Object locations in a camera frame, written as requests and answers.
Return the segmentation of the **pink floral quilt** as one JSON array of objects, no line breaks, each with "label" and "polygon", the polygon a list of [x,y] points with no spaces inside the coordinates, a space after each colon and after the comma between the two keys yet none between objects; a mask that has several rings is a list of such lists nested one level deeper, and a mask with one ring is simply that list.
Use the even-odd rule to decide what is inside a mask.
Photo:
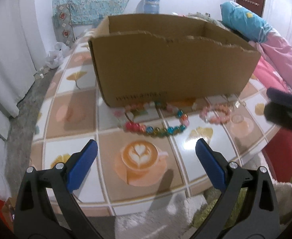
[{"label": "pink floral quilt", "polygon": [[288,40],[273,29],[265,42],[251,40],[249,44],[261,54],[254,71],[257,79],[267,88],[292,91],[292,46]]}]

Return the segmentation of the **teal cartoon pillow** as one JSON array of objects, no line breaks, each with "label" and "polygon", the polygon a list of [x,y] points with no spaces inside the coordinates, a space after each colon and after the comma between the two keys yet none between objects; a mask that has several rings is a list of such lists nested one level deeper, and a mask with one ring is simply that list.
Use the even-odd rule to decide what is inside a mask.
[{"label": "teal cartoon pillow", "polygon": [[264,43],[273,29],[266,20],[233,1],[222,3],[220,8],[222,23],[254,42]]}]

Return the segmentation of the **grey green fuzzy cushion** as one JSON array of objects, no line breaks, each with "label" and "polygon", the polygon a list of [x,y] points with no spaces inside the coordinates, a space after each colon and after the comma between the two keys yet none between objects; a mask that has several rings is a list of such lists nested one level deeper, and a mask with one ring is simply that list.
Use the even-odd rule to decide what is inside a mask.
[{"label": "grey green fuzzy cushion", "polygon": [[208,16],[208,15],[203,15],[203,14],[201,14],[200,12],[197,12],[197,13],[195,13],[195,14],[191,14],[191,13],[189,13],[189,14],[186,15],[186,17],[188,17],[188,18],[193,18],[193,19],[196,19],[196,20],[202,20],[202,21],[205,21],[205,22],[208,22],[208,23],[214,24],[214,25],[216,25],[216,26],[221,27],[222,29],[225,29],[225,30],[227,30],[227,31],[232,32],[232,29],[230,29],[230,28],[224,26],[224,25],[222,24],[221,21],[215,20],[215,19],[211,18],[211,17]]}]

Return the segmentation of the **crumpled white plastic bag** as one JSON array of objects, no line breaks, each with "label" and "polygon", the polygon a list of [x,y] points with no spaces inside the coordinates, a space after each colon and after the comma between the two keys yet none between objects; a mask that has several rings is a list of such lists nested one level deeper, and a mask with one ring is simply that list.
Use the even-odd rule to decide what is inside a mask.
[{"label": "crumpled white plastic bag", "polygon": [[50,69],[58,68],[64,58],[69,54],[70,48],[62,42],[57,42],[53,51],[49,51],[45,59],[46,65]]}]

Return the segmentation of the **white grey curtain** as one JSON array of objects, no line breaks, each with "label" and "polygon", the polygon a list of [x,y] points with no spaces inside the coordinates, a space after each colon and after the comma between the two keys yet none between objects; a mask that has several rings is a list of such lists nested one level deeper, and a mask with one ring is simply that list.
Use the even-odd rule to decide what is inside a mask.
[{"label": "white grey curtain", "polygon": [[0,0],[0,199],[11,195],[5,164],[10,118],[35,81],[44,63],[35,0]]}]

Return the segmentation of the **brown cardboard box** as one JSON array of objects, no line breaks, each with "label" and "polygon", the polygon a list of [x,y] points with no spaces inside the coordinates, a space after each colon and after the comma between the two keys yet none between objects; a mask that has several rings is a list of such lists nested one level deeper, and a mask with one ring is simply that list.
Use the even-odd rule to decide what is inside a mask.
[{"label": "brown cardboard box", "polygon": [[261,57],[228,30],[174,15],[108,16],[88,44],[110,107],[239,94]]}]

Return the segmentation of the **blue water jug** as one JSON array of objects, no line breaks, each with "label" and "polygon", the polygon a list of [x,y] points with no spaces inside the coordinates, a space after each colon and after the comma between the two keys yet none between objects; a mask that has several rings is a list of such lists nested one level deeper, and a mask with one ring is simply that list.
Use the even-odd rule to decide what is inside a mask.
[{"label": "blue water jug", "polygon": [[159,14],[160,0],[143,0],[143,13],[144,14]]}]

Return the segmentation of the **patchwork fabric panel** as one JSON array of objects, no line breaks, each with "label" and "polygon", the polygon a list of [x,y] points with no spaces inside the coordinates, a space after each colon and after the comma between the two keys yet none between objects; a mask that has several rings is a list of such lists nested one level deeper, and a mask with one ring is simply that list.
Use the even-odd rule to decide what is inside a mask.
[{"label": "patchwork fabric panel", "polygon": [[71,47],[75,42],[75,36],[69,4],[66,3],[57,6],[52,19],[57,42],[62,42]]}]

